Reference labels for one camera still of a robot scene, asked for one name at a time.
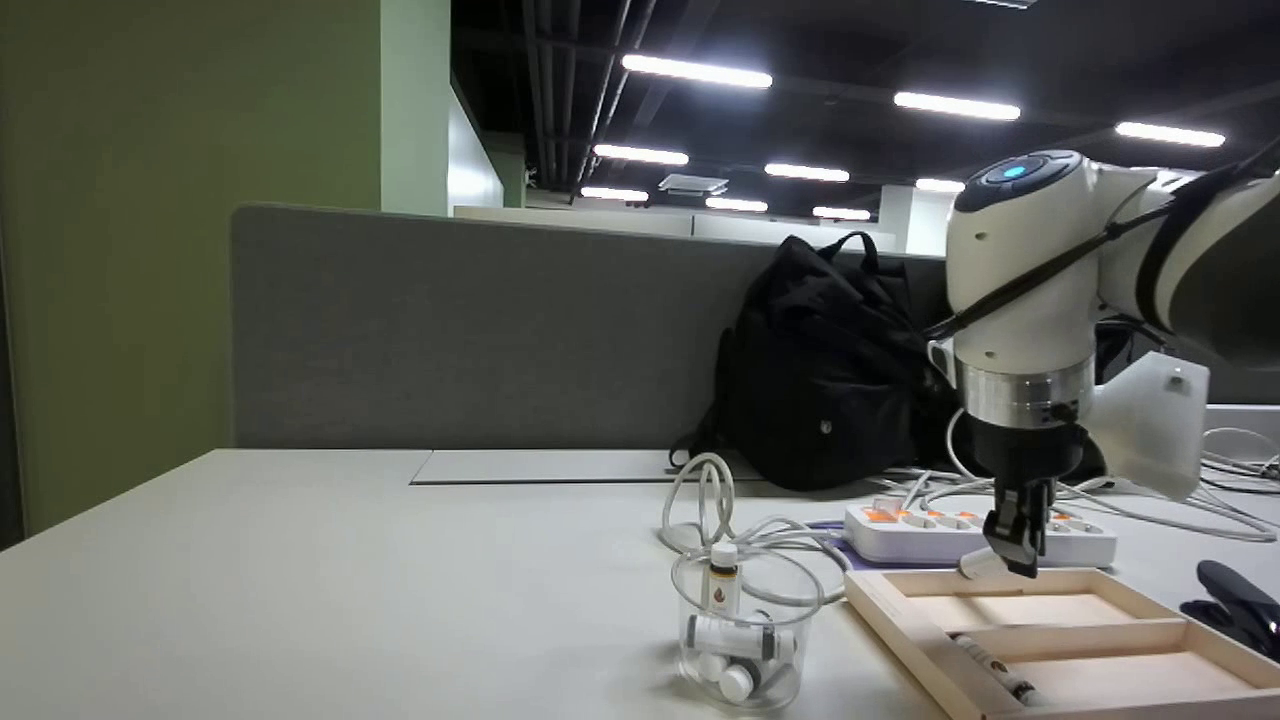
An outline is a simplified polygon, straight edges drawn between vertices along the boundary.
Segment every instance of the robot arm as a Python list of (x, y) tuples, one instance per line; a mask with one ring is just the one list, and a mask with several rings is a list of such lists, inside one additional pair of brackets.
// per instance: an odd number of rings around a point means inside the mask
[(1211, 177), (1190, 195), (1153, 178), (1076, 150), (1034, 150), (985, 169), (957, 195), (947, 294), (960, 314), (1076, 254), (952, 336), (972, 457), (997, 476), (985, 536), (1011, 572), (1038, 574), (1054, 484), (1086, 439), (1103, 303), (1224, 361), (1280, 361), (1280, 314), (1269, 313), (1280, 303), (1280, 284), (1269, 284), (1280, 178)]

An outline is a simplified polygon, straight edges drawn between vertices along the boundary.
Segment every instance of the wooden tray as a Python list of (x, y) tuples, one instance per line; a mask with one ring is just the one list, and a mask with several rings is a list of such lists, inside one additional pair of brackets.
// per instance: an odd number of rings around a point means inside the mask
[(1280, 662), (1103, 572), (854, 572), (850, 602), (947, 714), (1280, 714)]

